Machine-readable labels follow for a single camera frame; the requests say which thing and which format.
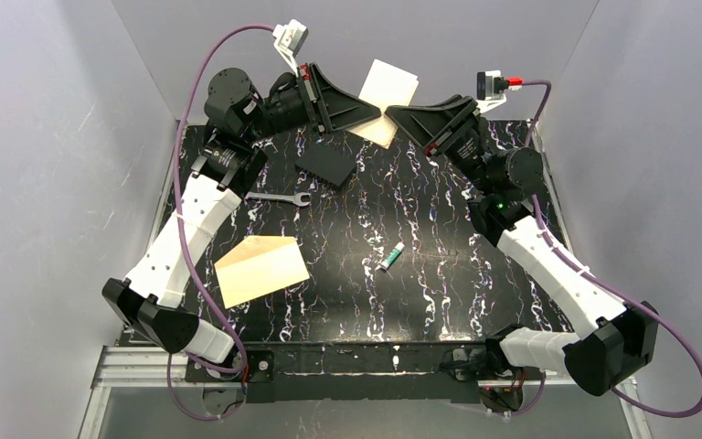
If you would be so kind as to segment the cream paper letter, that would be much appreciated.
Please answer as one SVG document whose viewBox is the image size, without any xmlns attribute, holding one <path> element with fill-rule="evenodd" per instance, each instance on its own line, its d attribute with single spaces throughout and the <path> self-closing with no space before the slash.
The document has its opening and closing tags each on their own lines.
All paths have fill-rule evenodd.
<svg viewBox="0 0 702 439">
<path fill-rule="evenodd" d="M 385 115 L 385 110 L 391 105 L 409 105 L 418 85 L 417 75 L 375 59 L 359 98 L 380 109 L 381 115 L 373 121 L 349 128 L 348 132 L 388 149 L 398 128 Z"/>
</svg>

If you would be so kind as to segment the green glue stick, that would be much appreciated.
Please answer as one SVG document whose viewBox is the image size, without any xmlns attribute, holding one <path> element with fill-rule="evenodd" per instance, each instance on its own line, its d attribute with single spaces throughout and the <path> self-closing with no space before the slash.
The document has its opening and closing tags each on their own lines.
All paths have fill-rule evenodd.
<svg viewBox="0 0 702 439">
<path fill-rule="evenodd" d="M 383 271 L 387 271 L 390 268 L 390 266 L 402 254 L 404 249 L 405 249 L 405 244 L 402 241 L 398 242 L 395 245 L 395 247 L 392 249 L 392 251 L 388 254 L 388 256 L 378 264 L 378 269 L 383 270 Z"/>
</svg>

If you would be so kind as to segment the cream paper envelope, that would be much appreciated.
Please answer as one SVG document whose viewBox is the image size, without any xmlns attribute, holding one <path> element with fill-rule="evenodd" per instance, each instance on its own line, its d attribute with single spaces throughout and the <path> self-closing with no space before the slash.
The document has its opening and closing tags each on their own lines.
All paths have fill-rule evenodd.
<svg viewBox="0 0 702 439">
<path fill-rule="evenodd" d="M 287 236 L 250 235 L 214 267 L 227 309 L 310 278 L 297 240 Z"/>
</svg>

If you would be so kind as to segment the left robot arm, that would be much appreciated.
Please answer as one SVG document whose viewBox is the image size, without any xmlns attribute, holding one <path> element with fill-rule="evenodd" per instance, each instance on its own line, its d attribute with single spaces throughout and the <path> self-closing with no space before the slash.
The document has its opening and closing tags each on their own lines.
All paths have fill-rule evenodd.
<svg viewBox="0 0 702 439">
<path fill-rule="evenodd" d="M 222 327 L 182 307 L 188 281 L 205 287 L 196 261 L 239 207 L 267 162 L 257 143 L 306 125 L 333 133 L 377 119 L 381 110 L 337 88 L 314 63 L 283 73 L 262 97 L 249 75 L 223 69 L 207 87 L 205 149 L 186 182 L 176 180 L 175 209 L 144 257 L 102 296 L 124 324 L 168 353 L 184 352 L 229 374 L 224 362 L 244 347 L 229 321 Z"/>
</svg>

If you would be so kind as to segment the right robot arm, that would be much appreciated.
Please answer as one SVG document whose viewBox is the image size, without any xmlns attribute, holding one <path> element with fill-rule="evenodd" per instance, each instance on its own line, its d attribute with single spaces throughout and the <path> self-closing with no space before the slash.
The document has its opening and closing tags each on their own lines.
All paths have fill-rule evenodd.
<svg viewBox="0 0 702 439">
<path fill-rule="evenodd" d="M 654 354 L 657 324 L 639 306 L 603 292 L 537 220 L 527 198 L 544 187 L 543 160 L 532 147 L 488 142 L 476 100 L 455 95 L 430 106 L 392 105 L 385 115 L 428 157 L 443 155 L 479 192 L 467 204 L 475 231 L 520 265 L 566 315 L 570 332 L 511 325 L 488 337 L 485 355 L 498 370 L 538 368 L 570 376 L 602 396 Z"/>
</svg>

